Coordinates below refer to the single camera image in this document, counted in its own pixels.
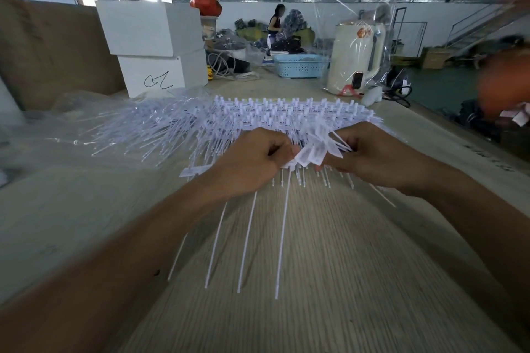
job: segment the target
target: staircase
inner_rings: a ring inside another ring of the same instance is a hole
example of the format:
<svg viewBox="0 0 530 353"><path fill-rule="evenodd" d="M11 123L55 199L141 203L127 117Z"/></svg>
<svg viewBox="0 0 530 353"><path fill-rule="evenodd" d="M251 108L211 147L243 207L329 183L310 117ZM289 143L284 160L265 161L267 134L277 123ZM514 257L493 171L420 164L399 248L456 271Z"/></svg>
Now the staircase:
<svg viewBox="0 0 530 353"><path fill-rule="evenodd" d="M454 23L445 44L451 56L469 49L488 35L529 13L526 7L518 4L507 4L493 11L485 12L487 8L491 8L491 6L485 6Z"/></svg>

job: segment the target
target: white machine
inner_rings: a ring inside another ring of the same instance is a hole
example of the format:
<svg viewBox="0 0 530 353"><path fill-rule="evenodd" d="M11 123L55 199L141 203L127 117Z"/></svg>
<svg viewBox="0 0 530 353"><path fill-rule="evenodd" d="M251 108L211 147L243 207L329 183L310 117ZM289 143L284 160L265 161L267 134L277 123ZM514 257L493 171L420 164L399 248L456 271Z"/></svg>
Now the white machine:
<svg viewBox="0 0 530 353"><path fill-rule="evenodd" d="M385 46L385 25L372 20L341 22L335 27L328 91L353 95L381 68Z"/></svg>

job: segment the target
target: green floor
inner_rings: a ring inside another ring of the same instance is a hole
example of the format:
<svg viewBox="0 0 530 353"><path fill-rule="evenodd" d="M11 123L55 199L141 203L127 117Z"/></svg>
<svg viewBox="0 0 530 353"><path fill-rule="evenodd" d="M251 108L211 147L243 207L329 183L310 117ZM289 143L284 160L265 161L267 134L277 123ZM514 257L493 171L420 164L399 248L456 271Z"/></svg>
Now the green floor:
<svg viewBox="0 0 530 353"><path fill-rule="evenodd" d="M467 68L407 69L413 92L410 100L429 109L447 108L458 113L460 103L477 97L479 71Z"/></svg>

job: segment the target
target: blue plastic basket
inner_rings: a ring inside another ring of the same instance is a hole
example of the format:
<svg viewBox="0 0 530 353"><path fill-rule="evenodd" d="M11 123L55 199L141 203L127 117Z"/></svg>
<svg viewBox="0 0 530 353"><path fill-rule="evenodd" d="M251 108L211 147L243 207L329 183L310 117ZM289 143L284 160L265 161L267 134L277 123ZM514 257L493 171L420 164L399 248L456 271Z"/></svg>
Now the blue plastic basket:
<svg viewBox="0 0 530 353"><path fill-rule="evenodd" d="M276 72L285 78L322 77L329 60L320 55L275 55Z"/></svg>

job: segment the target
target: forearm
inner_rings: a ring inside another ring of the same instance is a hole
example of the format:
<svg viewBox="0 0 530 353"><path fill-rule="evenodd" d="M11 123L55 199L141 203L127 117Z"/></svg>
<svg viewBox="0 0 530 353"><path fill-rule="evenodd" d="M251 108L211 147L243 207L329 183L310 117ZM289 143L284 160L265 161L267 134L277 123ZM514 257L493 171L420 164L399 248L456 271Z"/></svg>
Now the forearm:
<svg viewBox="0 0 530 353"><path fill-rule="evenodd" d="M193 224L221 201L204 178L187 183L95 253L70 265L0 314L5 351L95 351L129 303L171 259Z"/></svg>
<svg viewBox="0 0 530 353"><path fill-rule="evenodd" d="M438 209L530 319L530 222L478 182L441 165L420 196Z"/></svg>

